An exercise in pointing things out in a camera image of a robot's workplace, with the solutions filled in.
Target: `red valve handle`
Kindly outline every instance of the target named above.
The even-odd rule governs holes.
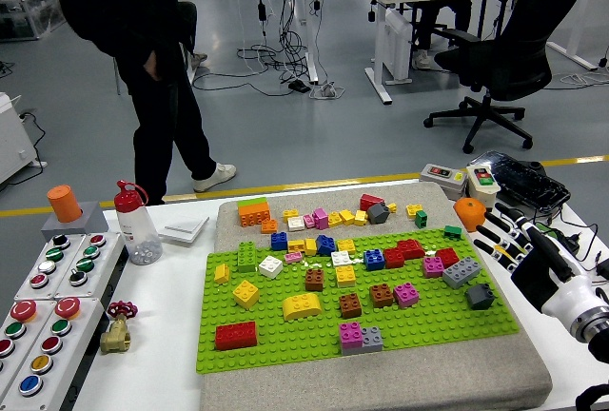
[[[108,314],[116,319],[119,314],[124,314],[127,319],[134,318],[137,314],[137,306],[132,302],[119,302],[111,303],[108,307]]]

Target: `clear plastic bottle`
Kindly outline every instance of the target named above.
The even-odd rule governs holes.
[[[116,184],[121,191],[114,197],[114,206],[129,259],[136,265],[152,264],[163,254],[163,244],[146,209],[147,194],[134,183],[121,180]],[[145,202],[135,188],[146,196]]]

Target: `office chair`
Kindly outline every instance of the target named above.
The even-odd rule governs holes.
[[[441,32],[453,38],[457,49],[436,54],[434,60],[443,69],[459,75],[459,82],[475,92],[482,87],[486,93],[482,102],[465,97],[459,109],[434,112],[423,121],[433,127],[436,118],[476,117],[463,152],[471,153],[471,141],[486,120],[516,133],[524,139],[522,147],[530,149],[533,138],[504,114],[524,117],[524,108],[495,107],[491,100],[514,101],[544,88],[552,80],[545,54],[545,44],[576,0],[518,0],[503,33],[495,40],[480,41],[466,32],[448,29]]]

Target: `floor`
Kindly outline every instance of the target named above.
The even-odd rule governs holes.
[[[238,57],[243,46],[265,42],[280,49],[282,0],[263,0],[267,14],[272,14],[266,39],[258,21],[259,0],[189,1],[199,10],[197,50],[209,54],[198,72],[204,76],[195,82],[195,95],[212,156],[239,169],[235,179],[213,189],[223,191],[219,195],[259,186],[412,174],[428,163],[463,167],[472,157],[495,149],[519,160],[552,165],[547,173],[571,191],[569,205],[586,223],[597,223],[599,236],[609,240],[602,190],[609,179],[606,86],[545,89],[515,102],[527,107],[521,125],[534,136],[534,147],[524,150],[516,136],[485,125],[468,156],[461,147],[469,120],[438,121],[431,129],[422,126],[429,112],[455,108],[463,95],[470,94],[460,88],[455,75],[412,71],[412,84],[387,88],[393,105],[379,100],[363,72],[371,67],[374,53],[375,25],[367,20],[370,0],[320,0],[318,17],[310,16],[312,25],[320,23],[319,30],[314,29],[323,67],[320,78],[345,89],[334,100],[290,93],[275,69],[258,74],[255,51],[247,52],[253,59]],[[499,11],[492,2],[484,35],[491,33]],[[608,2],[591,0],[580,45],[580,55],[595,63],[609,45]],[[475,0],[474,16],[479,7]],[[297,0],[292,30],[303,38],[301,20],[306,12],[308,7]],[[452,23],[449,11],[442,12],[441,21]],[[566,45],[573,25],[572,13],[552,40]],[[432,51],[445,45],[437,38]],[[556,74],[585,72],[551,49],[548,58]],[[45,243],[40,228],[49,214],[36,208],[49,207],[47,191],[67,184],[79,201],[111,201],[118,191],[116,182],[133,178],[131,136],[137,122],[124,85],[117,95],[112,60],[79,39],[68,25],[36,42],[0,44],[0,60],[15,64],[13,74],[0,79],[0,91],[11,98],[20,95],[16,110],[36,116],[46,132],[38,146],[40,157],[49,163],[41,175],[0,192],[0,314],[5,314]],[[606,70],[599,73],[607,78]],[[549,88],[570,88],[556,78]],[[31,118],[25,128],[32,141],[40,136]],[[599,157],[576,164],[576,158],[590,156]],[[24,169],[10,181],[35,172]],[[189,173],[178,154],[167,185],[167,195],[192,194]]]

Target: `green baseplate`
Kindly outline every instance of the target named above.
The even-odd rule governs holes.
[[[316,230],[311,233],[311,238],[317,238],[319,234],[332,237],[332,230]],[[443,229],[354,238],[357,253],[351,257],[360,259],[367,249],[387,249],[394,247],[398,240],[409,238],[419,240],[425,251],[452,247],[460,259],[470,256],[480,262],[470,243],[466,240],[444,238]],[[261,248],[256,249],[256,252],[257,264],[269,255],[283,259],[286,253]],[[226,284],[214,283],[215,268],[220,264],[227,264],[230,268],[230,281]],[[305,273],[309,268],[319,268],[319,265],[324,271],[324,291],[317,292],[322,314],[285,322],[283,300],[306,293]],[[347,321],[359,322],[362,327],[377,325],[381,329],[385,351],[475,340],[519,331],[497,292],[497,299],[489,309],[474,311],[469,308],[465,298],[465,291],[469,287],[488,283],[492,290],[496,290],[484,268],[476,278],[459,289],[450,288],[442,278],[425,278],[422,273],[422,259],[406,261],[402,268],[367,271],[363,263],[354,264],[354,268],[356,285],[339,288],[329,257],[305,257],[303,262],[284,264],[282,272],[271,280],[259,272],[239,273],[237,251],[209,254],[197,372],[217,373],[341,357],[339,324]],[[243,280],[248,280],[260,289],[260,300],[250,310],[237,305],[232,295],[232,291]],[[412,283],[420,294],[420,300],[413,306],[404,309],[396,303],[384,308],[372,306],[369,293],[371,285],[387,283],[393,289],[396,285],[406,282]],[[341,315],[339,297],[352,292],[357,292],[363,313],[361,317],[346,320]],[[228,351],[215,349],[217,325],[249,321],[256,322],[257,346]]]

